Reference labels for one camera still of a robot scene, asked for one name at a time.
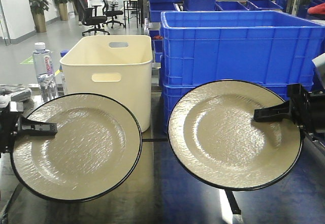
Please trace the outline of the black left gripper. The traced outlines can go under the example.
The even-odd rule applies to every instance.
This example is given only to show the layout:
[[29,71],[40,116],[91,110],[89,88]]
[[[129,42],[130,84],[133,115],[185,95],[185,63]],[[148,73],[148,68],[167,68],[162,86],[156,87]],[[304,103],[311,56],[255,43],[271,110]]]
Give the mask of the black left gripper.
[[1,108],[1,153],[8,153],[16,134],[29,136],[54,136],[57,134],[57,124],[39,122],[22,117],[23,102],[10,101]]

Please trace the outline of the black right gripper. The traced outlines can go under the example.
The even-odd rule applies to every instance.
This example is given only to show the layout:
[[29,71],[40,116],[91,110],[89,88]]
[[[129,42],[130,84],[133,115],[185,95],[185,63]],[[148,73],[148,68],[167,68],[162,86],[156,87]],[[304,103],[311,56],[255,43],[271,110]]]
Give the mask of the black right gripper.
[[279,122],[292,118],[304,132],[324,138],[324,91],[307,91],[302,84],[287,86],[289,101],[282,104],[255,109],[256,122]]

